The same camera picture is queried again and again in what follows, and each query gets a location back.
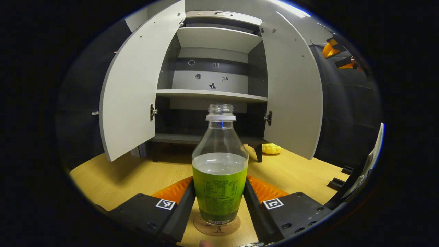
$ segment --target finger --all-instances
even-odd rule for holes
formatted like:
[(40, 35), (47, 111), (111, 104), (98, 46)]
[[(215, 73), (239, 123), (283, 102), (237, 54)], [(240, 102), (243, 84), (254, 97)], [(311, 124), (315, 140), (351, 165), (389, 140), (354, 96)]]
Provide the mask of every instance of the finger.
[(213, 247), (213, 245), (209, 241), (201, 240), (200, 247)]

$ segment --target bottle neck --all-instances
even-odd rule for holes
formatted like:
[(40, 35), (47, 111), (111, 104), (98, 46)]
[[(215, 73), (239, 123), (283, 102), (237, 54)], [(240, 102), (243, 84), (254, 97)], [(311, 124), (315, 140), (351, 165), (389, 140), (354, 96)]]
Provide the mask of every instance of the bottle neck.
[(209, 129), (233, 129), (232, 121), (224, 121), (224, 122), (213, 122), (209, 121)]

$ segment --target black curtain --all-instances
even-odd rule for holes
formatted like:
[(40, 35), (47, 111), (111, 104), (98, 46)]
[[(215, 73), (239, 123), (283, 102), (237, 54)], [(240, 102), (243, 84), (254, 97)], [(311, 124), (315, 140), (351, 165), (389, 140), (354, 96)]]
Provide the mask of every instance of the black curtain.
[(131, 31), (124, 19), (103, 31), (73, 62), (59, 92), (56, 134), (63, 164), (70, 170), (104, 152), (99, 116), (102, 84), (108, 67)]
[(326, 44), (310, 45), (323, 88), (323, 119), (315, 158), (338, 167), (362, 169), (374, 148), (382, 122), (380, 95), (372, 76), (358, 69), (338, 69), (351, 57), (344, 51), (324, 58)]

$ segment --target white cabinet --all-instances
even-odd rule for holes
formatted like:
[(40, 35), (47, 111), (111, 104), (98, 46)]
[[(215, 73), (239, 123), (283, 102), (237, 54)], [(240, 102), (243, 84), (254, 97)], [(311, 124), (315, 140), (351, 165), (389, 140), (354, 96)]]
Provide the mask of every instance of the white cabinet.
[[(294, 26), (277, 12), (262, 21), (236, 13), (229, 18), (226, 12), (202, 19), (197, 13), (186, 19), (184, 1), (178, 2), (141, 26), (118, 51), (101, 93), (100, 126), (108, 159), (148, 140), (196, 143), (202, 126), (207, 127), (202, 116), (213, 102), (236, 105), (241, 121), (235, 129), (243, 142), (272, 142), (312, 159), (320, 134), (322, 88), (314, 57)], [(185, 88), (179, 81), (179, 88), (173, 88), (174, 71), (184, 71), (188, 85), (200, 86)], [(215, 87), (200, 81), (199, 71), (210, 73), (204, 78), (212, 81), (219, 76), (212, 82)], [(233, 81), (224, 73), (241, 77)], [(227, 83), (247, 85), (238, 93), (223, 87)], [(150, 104), (158, 109), (152, 121)], [(269, 112), (271, 125), (264, 120)]]

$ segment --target black bracket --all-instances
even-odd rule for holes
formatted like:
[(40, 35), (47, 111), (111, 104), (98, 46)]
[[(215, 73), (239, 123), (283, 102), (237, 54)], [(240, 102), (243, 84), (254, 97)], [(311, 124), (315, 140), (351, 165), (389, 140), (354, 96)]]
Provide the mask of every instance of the black bracket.
[(345, 184), (344, 181), (338, 179), (338, 178), (334, 178), (332, 181), (330, 181), (328, 183), (328, 187), (333, 188), (335, 190), (339, 190), (343, 187), (343, 185)]
[(264, 117), (264, 120), (267, 121), (268, 125), (271, 125), (271, 117), (272, 117), (272, 113), (268, 112), (268, 115)]
[(342, 173), (346, 173), (347, 175), (351, 175), (354, 171), (354, 168), (352, 167), (343, 167)]
[(244, 198), (258, 240), (265, 243), (292, 238), (331, 212), (302, 192), (264, 201), (261, 205), (248, 180)]
[(135, 231), (176, 243), (183, 239), (194, 201), (195, 187), (192, 180), (178, 205), (173, 201), (137, 194), (108, 211), (108, 214)]
[(151, 104), (150, 108), (149, 108), (149, 120), (152, 121), (152, 119), (154, 118), (154, 115), (158, 114), (158, 110), (154, 110), (154, 105)]

